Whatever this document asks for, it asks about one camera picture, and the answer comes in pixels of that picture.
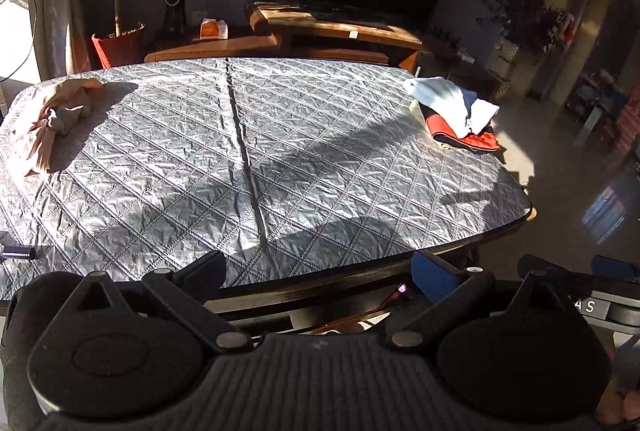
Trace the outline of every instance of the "pile of clothes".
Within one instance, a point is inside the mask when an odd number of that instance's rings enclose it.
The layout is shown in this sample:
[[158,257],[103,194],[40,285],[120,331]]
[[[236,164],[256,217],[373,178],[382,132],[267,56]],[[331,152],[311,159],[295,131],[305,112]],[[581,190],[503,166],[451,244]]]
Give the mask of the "pile of clothes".
[[409,78],[404,89],[420,107],[424,127],[437,142],[471,151],[498,151],[491,119],[499,107],[442,77]]

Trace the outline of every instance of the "brick wall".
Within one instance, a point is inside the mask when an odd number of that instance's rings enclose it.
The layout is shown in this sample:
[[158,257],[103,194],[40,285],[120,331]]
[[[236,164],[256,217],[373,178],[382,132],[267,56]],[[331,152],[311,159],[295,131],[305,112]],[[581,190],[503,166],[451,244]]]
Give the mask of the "brick wall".
[[620,112],[616,124],[620,129],[620,138],[616,147],[620,152],[627,154],[640,133],[640,78],[631,91],[626,106]]

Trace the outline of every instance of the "wall outlet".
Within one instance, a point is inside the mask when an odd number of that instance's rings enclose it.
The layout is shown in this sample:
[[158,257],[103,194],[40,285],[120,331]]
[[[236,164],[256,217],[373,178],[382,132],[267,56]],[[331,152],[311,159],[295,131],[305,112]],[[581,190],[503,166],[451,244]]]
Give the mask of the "wall outlet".
[[208,10],[194,10],[191,12],[191,24],[197,26],[202,23],[204,18],[209,17]]

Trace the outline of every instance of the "silver screw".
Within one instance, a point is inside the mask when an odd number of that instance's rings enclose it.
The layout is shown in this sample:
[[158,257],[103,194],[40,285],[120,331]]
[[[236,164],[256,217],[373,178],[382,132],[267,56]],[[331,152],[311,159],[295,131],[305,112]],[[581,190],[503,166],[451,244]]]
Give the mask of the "silver screw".
[[391,335],[391,342],[398,348],[413,348],[422,344],[422,336],[418,332],[404,330]]
[[249,337],[240,332],[224,332],[216,337],[216,344],[225,350],[243,348],[249,343]]

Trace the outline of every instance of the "navy blue cloth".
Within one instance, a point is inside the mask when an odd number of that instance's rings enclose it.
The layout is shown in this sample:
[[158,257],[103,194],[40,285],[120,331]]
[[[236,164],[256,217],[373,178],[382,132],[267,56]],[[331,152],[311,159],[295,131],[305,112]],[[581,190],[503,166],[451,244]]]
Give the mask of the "navy blue cloth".
[[478,94],[475,91],[465,90],[465,88],[460,88],[460,91],[465,101],[466,117],[469,118],[471,116],[471,105],[476,101],[476,98],[478,98]]

